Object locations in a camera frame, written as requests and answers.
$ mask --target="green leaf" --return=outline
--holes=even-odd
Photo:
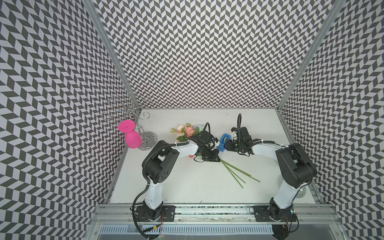
[[[179,142],[184,142],[184,136],[179,136],[176,138]]]

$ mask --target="aluminum frame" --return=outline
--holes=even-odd
[[[250,224],[276,225],[285,222],[256,222],[251,206],[266,204],[173,204],[176,206],[173,224]],[[97,239],[103,224],[134,224],[132,204],[99,204],[89,222],[84,239]],[[335,239],[346,240],[346,235],[336,210],[331,204],[295,204],[294,210],[300,224],[328,224]]]

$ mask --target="artificial flower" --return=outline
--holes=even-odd
[[[189,126],[189,127],[187,127],[185,132],[187,133],[187,137],[190,137],[195,133],[195,129],[192,126]]]
[[[180,126],[177,127],[176,132],[178,132],[178,133],[185,132],[184,129],[185,129],[185,126],[184,125],[180,125]]]

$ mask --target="green flower stem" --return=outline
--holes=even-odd
[[[228,169],[229,169],[229,171],[231,171],[238,179],[240,179],[243,183],[245,183],[244,182],[244,180],[243,179],[241,179],[232,169],[230,169],[229,167],[227,167]]]
[[[233,173],[231,172],[231,170],[223,163],[223,165],[228,169],[229,173],[232,175],[232,177],[237,181],[237,183],[241,186],[240,182],[237,180],[237,178],[233,175]]]
[[[224,165],[228,165],[228,166],[230,166],[230,167],[232,167],[232,168],[238,170],[240,173],[242,173],[242,174],[244,174],[244,175],[246,175],[246,176],[248,176],[248,177],[250,177],[250,178],[252,178],[252,179],[254,179],[254,180],[256,180],[256,181],[258,181],[258,182],[261,182],[261,181],[257,180],[256,178],[251,177],[250,174],[248,174],[248,173],[246,173],[246,172],[244,172],[244,171],[238,169],[237,167],[235,167],[235,166],[233,166],[233,165],[231,165],[231,164],[225,162],[224,160],[221,160],[221,161],[224,163]]]

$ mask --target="red wire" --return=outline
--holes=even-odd
[[[164,220],[164,212],[163,212],[163,217],[161,218],[161,221],[160,221],[159,234],[161,233],[161,225],[163,224],[163,220]]]

